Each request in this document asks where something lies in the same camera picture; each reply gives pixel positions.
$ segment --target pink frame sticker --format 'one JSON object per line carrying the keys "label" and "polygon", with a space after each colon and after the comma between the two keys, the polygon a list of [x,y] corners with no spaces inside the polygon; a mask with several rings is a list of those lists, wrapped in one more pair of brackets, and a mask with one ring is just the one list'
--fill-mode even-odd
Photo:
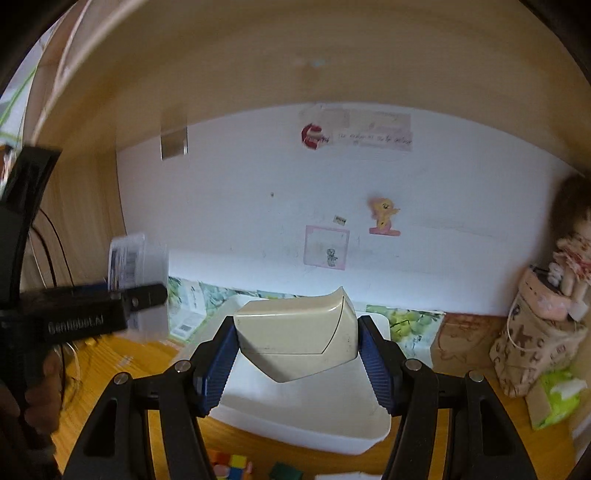
{"label": "pink frame sticker", "polygon": [[305,265],[331,270],[344,270],[348,248],[348,230],[306,226]]}

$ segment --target barcode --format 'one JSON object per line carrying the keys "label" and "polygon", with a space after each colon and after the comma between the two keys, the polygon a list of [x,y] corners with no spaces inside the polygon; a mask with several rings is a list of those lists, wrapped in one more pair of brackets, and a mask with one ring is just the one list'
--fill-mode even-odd
{"label": "barcode", "polygon": [[138,253],[127,250],[125,257],[125,267],[123,278],[125,283],[135,283],[135,264],[137,263]]}

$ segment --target sheet of paper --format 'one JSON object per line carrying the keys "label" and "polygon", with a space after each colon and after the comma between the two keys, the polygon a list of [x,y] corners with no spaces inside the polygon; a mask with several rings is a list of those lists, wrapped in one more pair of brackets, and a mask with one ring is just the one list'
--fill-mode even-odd
{"label": "sheet of paper", "polygon": [[329,145],[412,151],[408,113],[313,105],[300,112],[301,142],[311,150]]}
{"label": "sheet of paper", "polygon": [[348,246],[348,230],[308,225],[306,226],[304,264],[344,270]]}

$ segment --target fabric bag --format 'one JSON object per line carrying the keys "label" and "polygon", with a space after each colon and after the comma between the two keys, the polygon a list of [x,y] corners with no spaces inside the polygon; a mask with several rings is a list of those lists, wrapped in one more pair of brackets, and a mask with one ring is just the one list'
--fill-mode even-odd
{"label": "fabric bag", "polygon": [[490,351],[505,395],[524,397],[540,375],[567,367],[586,335],[580,323],[541,319],[518,294]]}

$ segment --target finger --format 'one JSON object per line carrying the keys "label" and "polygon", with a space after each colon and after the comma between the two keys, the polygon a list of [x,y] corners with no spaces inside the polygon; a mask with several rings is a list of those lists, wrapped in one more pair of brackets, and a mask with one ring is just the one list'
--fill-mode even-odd
{"label": "finger", "polygon": [[0,411],[3,411],[11,417],[18,417],[21,414],[21,409],[18,407],[17,401],[14,399],[10,390],[0,380]]}
{"label": "finger", "polygon": [[39,407],[30,407],[25,412],[25,421],[41,433],[53,433],[60,424],[60,409],[60,401]]}
{"label": "finger", "polygon": [[43,374],[46,377],[61,374],[61,359],[54,350],[49,352],[45,358],[45,361],[43,362]]}
{"label": "finger", "polygon": [[31,407],[61,401],[60,377],[57,375],[46,377],[40,384],[27,390],[25,400]]}

